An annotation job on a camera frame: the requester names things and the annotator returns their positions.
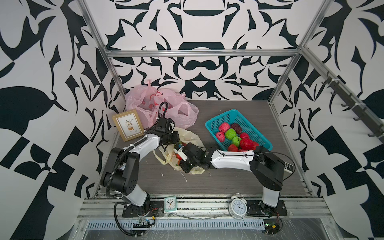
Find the green apple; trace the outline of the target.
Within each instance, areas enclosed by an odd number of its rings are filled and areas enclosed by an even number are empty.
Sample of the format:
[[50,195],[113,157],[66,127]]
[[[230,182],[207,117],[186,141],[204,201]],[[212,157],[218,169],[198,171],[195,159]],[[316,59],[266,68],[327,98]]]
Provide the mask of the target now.
[[237,132],[234,130],[234,129],[232,129],[232,128],[230,128],[230,129],[228,129],[226,132],[225,132],[225,137],[226,137],[226,139],[228,139],[228,140],[232,140],[234,137],[236,137],[237,136]]

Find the large pink plastic bag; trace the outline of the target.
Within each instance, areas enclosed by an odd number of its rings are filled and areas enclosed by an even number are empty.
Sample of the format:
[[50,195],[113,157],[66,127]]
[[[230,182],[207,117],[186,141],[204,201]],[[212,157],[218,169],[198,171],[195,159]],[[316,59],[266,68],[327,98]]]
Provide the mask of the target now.
[[158,118],[159,105],[163,94],[151,84],[131,89],[125,96],[126,110],[136,110],[143,128],[151,127]]

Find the round red apple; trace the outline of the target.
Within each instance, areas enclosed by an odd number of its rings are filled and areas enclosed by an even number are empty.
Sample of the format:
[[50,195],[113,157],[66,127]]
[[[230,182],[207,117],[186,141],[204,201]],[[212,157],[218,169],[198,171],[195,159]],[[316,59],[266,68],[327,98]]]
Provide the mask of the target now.
[[241,134],[240,134],[240,138],[241,138],[241,139],[249,139],[250,136],[249,136],[247,133],[241,133]]

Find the teal plastic basket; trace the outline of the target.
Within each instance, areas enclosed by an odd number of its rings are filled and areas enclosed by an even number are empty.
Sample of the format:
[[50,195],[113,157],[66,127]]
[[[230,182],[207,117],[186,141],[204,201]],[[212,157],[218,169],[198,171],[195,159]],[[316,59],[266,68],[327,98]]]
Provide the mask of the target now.
[[237,110],[224,112],[208,120],[205,126],[223,151],[229,146],[240,148],[242,139],[249,139],[269,151],[273,149],[271,142]]

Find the dark maroon fruit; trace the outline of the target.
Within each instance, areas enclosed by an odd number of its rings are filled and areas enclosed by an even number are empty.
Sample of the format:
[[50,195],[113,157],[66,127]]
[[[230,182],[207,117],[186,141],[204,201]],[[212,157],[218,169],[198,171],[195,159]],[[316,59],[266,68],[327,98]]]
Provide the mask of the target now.
[[231,128],[235,130],[237,135],[240,135],[243,132],[243,128],[238,123],[231,124]]

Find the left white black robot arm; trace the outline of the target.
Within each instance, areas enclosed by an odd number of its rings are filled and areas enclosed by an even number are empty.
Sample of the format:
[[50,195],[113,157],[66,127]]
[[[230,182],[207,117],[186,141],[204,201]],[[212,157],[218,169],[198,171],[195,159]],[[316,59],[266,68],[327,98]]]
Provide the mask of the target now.
[[140,161],[160,146],[167,147],[180,141],[176,124],[171,118],[159,117],[145,135],[125,148],[111,150],[101,185],[109,199],[120,199],[126,204],[142,207],[148,194],[138,185]]

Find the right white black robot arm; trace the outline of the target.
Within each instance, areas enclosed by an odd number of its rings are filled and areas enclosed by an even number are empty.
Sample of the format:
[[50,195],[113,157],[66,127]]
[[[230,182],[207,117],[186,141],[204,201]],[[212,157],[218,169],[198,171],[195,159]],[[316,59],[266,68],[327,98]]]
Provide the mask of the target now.
[[268,149],[257,146],[255,150],[245,152],[226,152],[217,148],[200,148],[192,143],[175,149],[182,159],[180,167],[185,173],[193,168],[237,169],[254,174],[263,186],[262,203],[276,208],[283,187],[285,162]]

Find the red textured fruit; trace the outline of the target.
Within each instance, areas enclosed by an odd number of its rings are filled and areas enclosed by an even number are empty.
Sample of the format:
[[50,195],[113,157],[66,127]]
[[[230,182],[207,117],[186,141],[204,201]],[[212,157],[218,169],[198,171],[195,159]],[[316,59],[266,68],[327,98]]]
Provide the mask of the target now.
[[239,143],[239,148],[245,151],[253,150],[254,142],[248,138],[241,139]]

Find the small pink plastic bag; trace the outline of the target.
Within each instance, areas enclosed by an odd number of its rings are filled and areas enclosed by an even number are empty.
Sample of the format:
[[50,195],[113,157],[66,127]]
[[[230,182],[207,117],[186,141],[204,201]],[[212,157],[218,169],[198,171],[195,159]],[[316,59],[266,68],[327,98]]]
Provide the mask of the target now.
[[154,101],[157,110],[162,102],[167,102],[168,109],[165,118],[171,118],[178,128],[187,129],[193,126],[198,118],[198,107],[188,102],[185,94],[163,89],[151,95],[150,100]]

